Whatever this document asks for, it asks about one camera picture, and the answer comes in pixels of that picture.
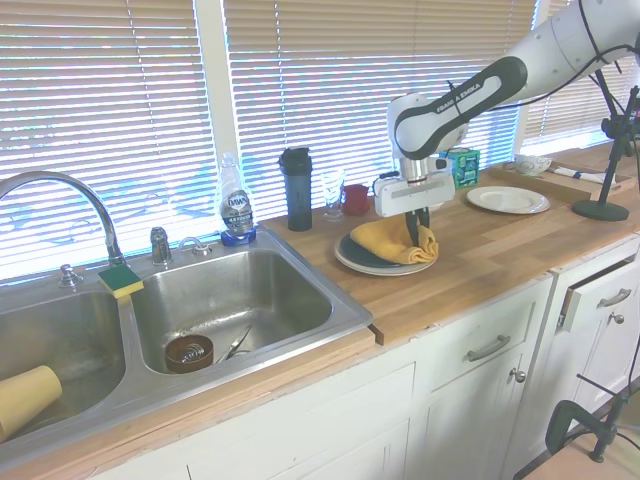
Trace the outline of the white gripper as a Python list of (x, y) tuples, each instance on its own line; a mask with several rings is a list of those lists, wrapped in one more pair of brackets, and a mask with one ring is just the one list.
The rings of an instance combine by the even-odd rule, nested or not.
[(374, 181), (374, 208), (380, 217), (405, 213), (406, 227), (414, 247), (420, 246), (421, 235), (430, 228), (428, 208), (439, 208), (455, 196), (450, 173), (435, 173), (425, 181), (410, 184), (403, 178), (378, 178)]

